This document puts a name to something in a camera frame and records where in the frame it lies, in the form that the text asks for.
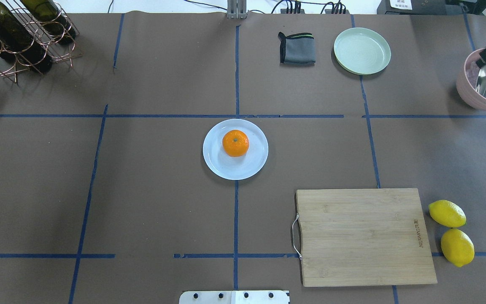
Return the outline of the orange mandarin fruit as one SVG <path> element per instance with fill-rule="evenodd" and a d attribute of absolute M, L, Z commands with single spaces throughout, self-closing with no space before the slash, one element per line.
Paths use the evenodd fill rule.
<path fill-rule="evenodd" d="M 244 156 L 249 150 L 249 138 L 241 130 L 228 131 L 222 137 L 222 148 L 230 157 Z"/>

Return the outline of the light blue plate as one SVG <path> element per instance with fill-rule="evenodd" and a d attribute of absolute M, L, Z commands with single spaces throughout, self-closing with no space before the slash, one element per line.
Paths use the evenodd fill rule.
<path fill-rule="evenodd" d="M 222 147 L 226 133 L 239 130 L 249 139 L 249 149 L 240 157 L 229 156 Z M 208 168 L 224 179 L 243 180 L 258 173 L 268 158 L 268 140 L 257 125 L 244 119 L 228 119 L 212 127 L 204 139 L 202 154 Z"/>

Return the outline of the pale green plate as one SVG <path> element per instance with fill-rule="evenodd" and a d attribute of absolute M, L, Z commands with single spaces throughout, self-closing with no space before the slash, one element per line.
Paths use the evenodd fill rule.
<path fill-rule="evenodd" d="M 341 32 L 334 41 L 337 62 L 356 75 L 372 75 L 383 71 L 390 63 L 392 51 L 379 33 L 362 27 Z"/>

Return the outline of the pink bowl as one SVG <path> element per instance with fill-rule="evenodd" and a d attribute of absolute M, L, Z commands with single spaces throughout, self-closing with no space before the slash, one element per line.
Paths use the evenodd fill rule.
<path fill-rule="evenodd" d="M 461 100 L 477 110 L 486 111 L 486 98 L 475 89 L 479 67 L 476 60 L 480 59 L 483 48 L 476 49 L 465 59 L 456 79 L 456 90 Z"/>

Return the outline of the black power box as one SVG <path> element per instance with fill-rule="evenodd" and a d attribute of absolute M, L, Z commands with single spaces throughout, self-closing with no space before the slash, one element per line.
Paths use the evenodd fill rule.
<path fill-rule="evenodd" d="M 462 15 L 463 8 L 447 0 L 382 0 L 378 15 Z"/>

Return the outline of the yellow lemon left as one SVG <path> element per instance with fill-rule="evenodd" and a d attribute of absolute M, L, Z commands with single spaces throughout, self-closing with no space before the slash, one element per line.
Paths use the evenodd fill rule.
<path fill-rule="evenodd" d="M 428 205 L 430 217 L 440 225 L 457 228 L 467 223 L 464 210 L 448 200 L 438 200 Z"/>

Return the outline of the yellow lemon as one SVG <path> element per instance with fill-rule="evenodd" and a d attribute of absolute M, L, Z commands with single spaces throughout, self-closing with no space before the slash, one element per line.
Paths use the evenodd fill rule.
<path fill-rule="evenodd" d="M 444 257 L 458 268 L 470 264 L 475 257 L 475 247 L 470 237 L 457 228 L 451 228 L 442 235 L 440 248 Z"/>
<path fill-rule="evenodd" d="M 430 217 L 440 225 L 457 228 L 467 223 L 464 210 L 448 200 L 438 200 L 428 205 Z"/>

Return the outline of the dark grey folded cloth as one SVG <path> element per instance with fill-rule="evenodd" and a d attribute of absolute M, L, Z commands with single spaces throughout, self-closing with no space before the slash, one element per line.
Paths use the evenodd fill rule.
<path fill-rule="evenodd" d="M 286 36 L 279 32 L 281 64 L 312 65 L 316 63 L 316 43 L 312 33 L 295 33 Z"/>

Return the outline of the yellow lemon right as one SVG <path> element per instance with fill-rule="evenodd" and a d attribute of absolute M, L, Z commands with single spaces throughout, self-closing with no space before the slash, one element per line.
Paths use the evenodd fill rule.
<path fill-rule="evenodd" d="M 457 228 L 451 228 L 442 235 L 440 248 L 444 257 L 458 268 L 470 264 L 475 257 L 475 247 L 470 237 Z"/>

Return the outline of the bamboo cutting board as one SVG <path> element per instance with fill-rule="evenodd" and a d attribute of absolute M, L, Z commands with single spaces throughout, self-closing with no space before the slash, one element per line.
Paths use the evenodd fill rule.
<path fill-rule="evenodd" d="M 305 288 L 437 283 L 416 188 L 298 189 Z"/>

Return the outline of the brown glass bottle middle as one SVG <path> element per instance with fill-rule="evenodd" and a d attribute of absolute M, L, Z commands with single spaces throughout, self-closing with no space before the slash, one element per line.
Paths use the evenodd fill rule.
<path fill-rule="evenodd" d="M 52 0 L 21 0 L 43 29 L 61 45 L 75 42 L 76 31 Z"/>

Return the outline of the brown glass bottle front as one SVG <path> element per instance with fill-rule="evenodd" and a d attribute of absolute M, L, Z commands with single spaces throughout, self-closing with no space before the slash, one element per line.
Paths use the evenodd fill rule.
<path fill-rule="evenodd" d="M 21 65 L 45 74 L 53 65 L 47 50 L 35 41 L 11 10 L 0 2 L 0 41 L 8 52 L 14 53 Z"/>

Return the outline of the aluminium frame post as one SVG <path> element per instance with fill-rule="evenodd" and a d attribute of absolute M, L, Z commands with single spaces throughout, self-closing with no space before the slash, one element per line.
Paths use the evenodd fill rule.
<path fill-rule="evenodd" d="M 246 19 L 248 16 L 247 0 L 227 0 L 228 19 Z"/>

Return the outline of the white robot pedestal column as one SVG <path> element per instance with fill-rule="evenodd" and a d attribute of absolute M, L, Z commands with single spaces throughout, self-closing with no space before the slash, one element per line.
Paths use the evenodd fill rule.
<path fill-rule="evenodd" d="M 286 290 L 213 290 L 187 291 L 179 298 L 180 304 L 289 304 Z"/>

